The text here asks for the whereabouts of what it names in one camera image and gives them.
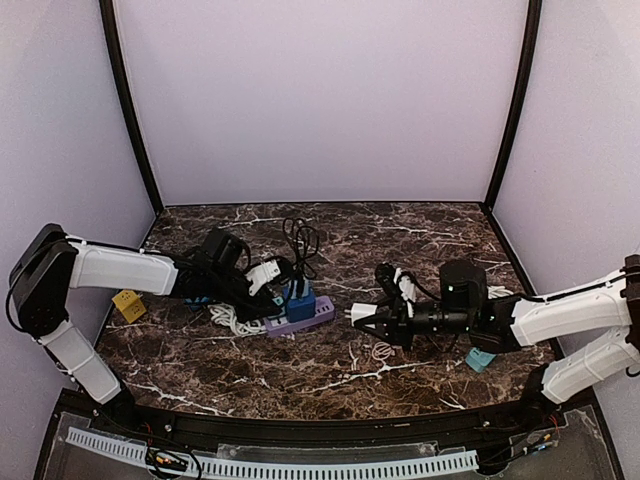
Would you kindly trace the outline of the purple power strip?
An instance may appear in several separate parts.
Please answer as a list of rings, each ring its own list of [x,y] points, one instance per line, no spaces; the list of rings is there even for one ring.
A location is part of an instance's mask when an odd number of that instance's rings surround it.
[[[314,314],[305,319],[292,320],[284,312],[277,317],[266,317],[242,323],[237,319],[234,308],[227,304],[214,304],[208,307],[211,320],[227,327],[236,337],[250,337],[266,334],[271,338],[287,336],[331,321],[335,317],[335,307],[328,296],[315,298]]]

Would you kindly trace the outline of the dark blue cube socket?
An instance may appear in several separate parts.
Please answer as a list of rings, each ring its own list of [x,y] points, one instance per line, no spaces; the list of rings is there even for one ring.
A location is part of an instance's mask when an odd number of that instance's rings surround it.
[[[310,296],[303,300],[291,300],[286,305],[286,316],[290,323],[298,323],[315,316],[316,297]]]

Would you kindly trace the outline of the white charger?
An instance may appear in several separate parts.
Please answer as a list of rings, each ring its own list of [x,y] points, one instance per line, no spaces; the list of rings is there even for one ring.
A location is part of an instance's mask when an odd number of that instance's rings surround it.
[[[354,325],[358,320],[373,316],[377,313],[378,306],[370,303],[353,303],[349,309],[344,310],[346,318]]]

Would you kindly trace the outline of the light blue charger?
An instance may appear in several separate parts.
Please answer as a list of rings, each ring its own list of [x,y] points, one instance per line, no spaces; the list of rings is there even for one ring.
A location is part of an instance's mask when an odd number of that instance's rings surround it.
[[[288,282],[283,289],[283,297],[285,300],[303,300],[313,296],[313,288],[310,280],[303,279],[301,281],[292,280]]]

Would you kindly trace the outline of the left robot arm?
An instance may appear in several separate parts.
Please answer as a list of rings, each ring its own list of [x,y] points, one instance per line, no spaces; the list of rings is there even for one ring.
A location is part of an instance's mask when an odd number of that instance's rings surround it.
[[[124,381],[75,322],[78,300],[132,290],[223,303],[241,321],[261,319],[278,312],[271,287],[289,280],[294,266],[279,255],[241,265],[249,255],[243,240],[218,228],[201,245],[176,254],[89,241],[49,223],[10,273],[6,313],[99,406],[131,403]]]

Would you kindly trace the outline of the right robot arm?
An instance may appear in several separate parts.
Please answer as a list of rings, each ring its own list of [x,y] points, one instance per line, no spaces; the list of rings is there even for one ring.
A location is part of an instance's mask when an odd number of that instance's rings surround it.
[[[389,345],[408,350],[418,335],[465,334],[487,354],[503,354],[582,331],[605,334],[573,354],[531,372],[522,398],[560,405],[575,394],[639,363],[639,257],[591,283],[545,296],[492,298],[484,269],[468,260],[439,268],[440,292],[416,298],[415,276],[388,263],[376,267],[383,297],[355,303],[351,325]]]

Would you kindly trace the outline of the blue flat square adapter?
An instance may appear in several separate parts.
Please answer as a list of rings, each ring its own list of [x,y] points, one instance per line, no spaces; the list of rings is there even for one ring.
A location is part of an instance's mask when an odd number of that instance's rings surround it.
[[[198,311],[198,310],[206,307],[209,304],[209,298],[208,297],[196,297],[196,298],[185,299],[184,300],[184,304],[191,311]]]

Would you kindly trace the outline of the teal power strip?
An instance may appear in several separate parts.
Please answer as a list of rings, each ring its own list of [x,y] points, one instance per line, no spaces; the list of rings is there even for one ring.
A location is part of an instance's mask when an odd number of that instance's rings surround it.
[[[489,286],[488,298],[496,299],[512,295],[513,292],[504,286]],[[480,350],[477,347],[470,349],[466,364],[476,373],[482,373],[495,359],[496,354],[491,354]]]

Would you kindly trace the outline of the yellow cube socket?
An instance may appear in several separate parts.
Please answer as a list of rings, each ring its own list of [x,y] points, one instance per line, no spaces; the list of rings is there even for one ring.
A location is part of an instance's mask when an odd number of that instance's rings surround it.
[[[112,302],[129,324],[134,323],[147,312],[141,297],[133,290],[121,290],[112,298]]]

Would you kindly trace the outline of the right black frame post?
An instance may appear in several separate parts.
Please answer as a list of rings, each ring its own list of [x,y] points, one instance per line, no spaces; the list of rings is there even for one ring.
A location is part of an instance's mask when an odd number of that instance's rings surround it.
[[[506,175],[509,159],[518,131],[524,107],[529,79],[533,67],[539,26],[542,15],[542,0],[530,0],[526,13],[526,21],[519,56],[513,93],[506,116],[505,126],[498,149],[494,169],[483,201],[488,214],[492,214]]]

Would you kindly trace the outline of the black frame post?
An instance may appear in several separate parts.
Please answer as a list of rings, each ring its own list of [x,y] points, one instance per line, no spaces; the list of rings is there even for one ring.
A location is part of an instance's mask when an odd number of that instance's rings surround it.
[[[98,3],[114,85],[134,159],[154,215],[159,216],[164,211],[164,204],[152,171],[128,81],[116,19],[115,2],[99,0]]]
[[[542,0],[530,0],[526,13],[526,21],[519,56],[513,93],[506,116],[505,126],[498,149],[494,169],[483,201],[488,214],[492,214],[506,175],[509,159],[518,131],[524,107],[529,79],[533,67],[539,26],[542,15]]]

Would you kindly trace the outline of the left black frame post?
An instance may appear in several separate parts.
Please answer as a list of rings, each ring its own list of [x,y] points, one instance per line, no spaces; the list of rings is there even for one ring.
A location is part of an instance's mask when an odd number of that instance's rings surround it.
[[[152,171],[128,81],[116,19],[115,2],[99,0],[98,3],[114,85],[134,159],[154,215],[159,216],[164,211],[164,204]]]

